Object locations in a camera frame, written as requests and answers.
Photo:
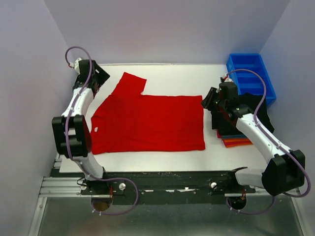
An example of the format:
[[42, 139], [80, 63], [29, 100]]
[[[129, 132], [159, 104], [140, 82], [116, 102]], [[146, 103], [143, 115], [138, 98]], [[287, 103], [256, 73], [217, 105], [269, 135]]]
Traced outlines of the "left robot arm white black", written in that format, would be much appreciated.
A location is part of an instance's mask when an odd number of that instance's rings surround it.
[[57, 152], [78, 165], [85, 180], [93, 181], [96, 193], [104, 194], [109, 189], [109, 182], [104, 179], [105, 169], [92, 154], [92, 138], [85, 115], [110, 75], [95, 60], [78, 58], [70, 66], [77, 73], [72, 99], [62, 115], [52, 119]]

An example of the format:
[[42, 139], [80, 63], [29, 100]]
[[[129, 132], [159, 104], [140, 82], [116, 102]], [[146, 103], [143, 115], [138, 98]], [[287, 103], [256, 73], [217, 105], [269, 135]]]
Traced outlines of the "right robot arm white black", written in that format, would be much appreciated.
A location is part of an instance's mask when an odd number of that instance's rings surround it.
[[243, 168], [226, 181], [227, 189], [239, 192], [244, 185], [265, 189], [277, 196], [305, 183], [305, 156], [279, 141], [257, 118], [253, 109], [242, 104], [237, 86], [223, 82], [219, 88], [210, 88], [201, 105], [211, 113], [219, 112], [224, 120], [243, 133], [258, 149], [266, 161], [265, 170]]

